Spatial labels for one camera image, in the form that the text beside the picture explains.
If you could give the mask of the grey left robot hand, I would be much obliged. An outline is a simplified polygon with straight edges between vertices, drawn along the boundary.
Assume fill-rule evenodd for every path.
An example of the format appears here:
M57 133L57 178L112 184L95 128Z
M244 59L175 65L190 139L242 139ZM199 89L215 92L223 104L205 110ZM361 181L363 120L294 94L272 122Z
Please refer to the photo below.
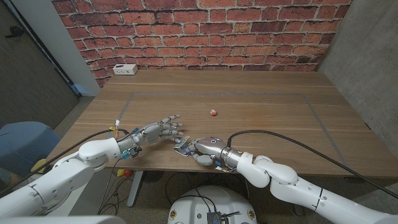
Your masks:
M180 114L168 116L160 121L155 121L139 128L135 133L117 140L119 148L121 150L139 151L142 146L153 144L159 139L181 143L180 137L183 136L183 133L177 129L183 124L173 123L173 120L179 117L181 117Z

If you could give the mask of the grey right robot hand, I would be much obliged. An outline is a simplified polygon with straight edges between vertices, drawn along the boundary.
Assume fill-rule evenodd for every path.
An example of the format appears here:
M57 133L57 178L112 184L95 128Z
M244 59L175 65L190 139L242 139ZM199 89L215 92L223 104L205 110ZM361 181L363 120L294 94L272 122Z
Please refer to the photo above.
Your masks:
M198 138L188 143L187 150L192 152L194 160L202 166L210 166L215 159L226 161L227 145L214 137Z

